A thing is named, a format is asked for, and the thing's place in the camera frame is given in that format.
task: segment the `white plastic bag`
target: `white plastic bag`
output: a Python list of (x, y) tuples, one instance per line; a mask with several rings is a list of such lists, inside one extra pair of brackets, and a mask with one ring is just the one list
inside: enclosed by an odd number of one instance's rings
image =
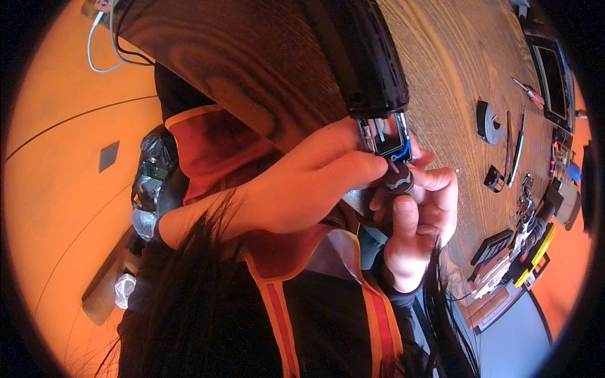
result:
[(123, 309), (128, 308), (128, 297), (134, 290), (136, 284), (137, 279), (128, 273), (124, 273), (117, 279), (115, 303), (118, 307)]

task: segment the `screwdriver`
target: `screwdriver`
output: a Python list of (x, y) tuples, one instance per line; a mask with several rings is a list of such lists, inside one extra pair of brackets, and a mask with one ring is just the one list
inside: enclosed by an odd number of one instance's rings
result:
[(529, 86), (521, 83), (519, 80), (515, 79), (514, 77), (511, 76), (511, 78), (513, 79), (513, 81), (515, 83), (519, 84), (521, 86), (521, 88), (523, 88), (523, 90), (525, 91), (525, 94), (528, 95), (529, 99), (534, 103), (535, 106), (537, 106), (540, 109), (544, 109), (544, 99), (539, 94), (537, 94)]

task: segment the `blue wire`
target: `blue wire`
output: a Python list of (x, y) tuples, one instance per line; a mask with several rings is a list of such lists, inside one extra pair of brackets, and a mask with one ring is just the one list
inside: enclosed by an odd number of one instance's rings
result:
[(534, 220), (532, 221), (532, 227), (531, 230), (528, 233), (532, 233), (535, 229), (535, 227), (538, 225), (538, 219), (534, 218)]
[(408, 150), (409, 150), (409, 149), (410, 149), (410, 140), (409, 140), (409, 139), (406, 139), (406, 140), (405, 140), (405, 147), (404, 147), (404, 150), (403, 150), (403, 152), (401, 152), (399, 155), (397, 155), (397, 159), (399, 159), (399, 158), (401, 158), (403, 155), (405, 155), (405, 154), (406, 154), (406, 152), (408, 152)]

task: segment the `black cable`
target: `black cable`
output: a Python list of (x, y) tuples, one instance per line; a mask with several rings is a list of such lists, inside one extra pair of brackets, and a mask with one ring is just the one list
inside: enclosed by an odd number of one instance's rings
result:
[(467, 296), (469, 296), (469, 295), (471, 295), (471, 294), (472, 294), (472, 292), (468, 293), (467, 295), (463, 296), (462, 298), (458, 298), (458, 299), (450, 299), (450, 301), (452, 301), (452, 302), (461, 301), (461, 300), (465, 299)]
[(136, 51), (128, 51), (128, 50), (124, 50), (121, 46), (120, 46), (120, 42), (118, 41), (118, 35), (120, 34), (120, 27), (122, 26), (122, 21), (124, 21), (124, 19), (126, 18), (126, 14), (128, 13), (128, 11), (130, 10), (130, 7), (132, 6), (132, 4), (134, 3), (134, 0), (131, 0), (128, 2), (128, 4), (126, 5), (126, 8), (124, 8), (124, 12), (122, 17), (117, 21), (117, 25), (116, 25), (116, 32), (114, 34), (114, 38), (116, 41), (116, 47), (118, 50), (120, 50), (121, 52), (125, 53), (125, 54), (132, 54), (132, 55), (136, 55), (136, 56), (140, 56), (141, 58), (143, 58), (144, 60), (147, 60), (147, 62), (149, 62), (149, 64), (151, 65), (155, 65), (154, 62), (152, 62), (148, 57), (146, 57), (145, 55), (138, 53)]

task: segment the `black plastic part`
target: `black plastic part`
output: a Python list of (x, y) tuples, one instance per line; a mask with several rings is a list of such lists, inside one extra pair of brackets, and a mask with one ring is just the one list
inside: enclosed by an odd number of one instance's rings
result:
[(494, 193), (500, 193), (504, 188), (504, 176), (494, 166), (491, 166), (483, 184)]
[(408, 86), (374, 0), (299, 0), (353, 117), (386, 119), (405, 111)]
[(493, 109), (487, 102), (479, 101), (477, 103), (477, 133), (481, 139), (495, 146), (504, 138), (504, 128), (492, 118), (493, 113)]
[(473, 256), (471, 265), (477, 265), (484, 261), (489, 261), (492, 257), (496, 256), (503, 250), (508, 242), (511, 240), (512, 230), (504, 230), (493, 236), (490, 236), (486, 240), (483, 240), (479, 250)]

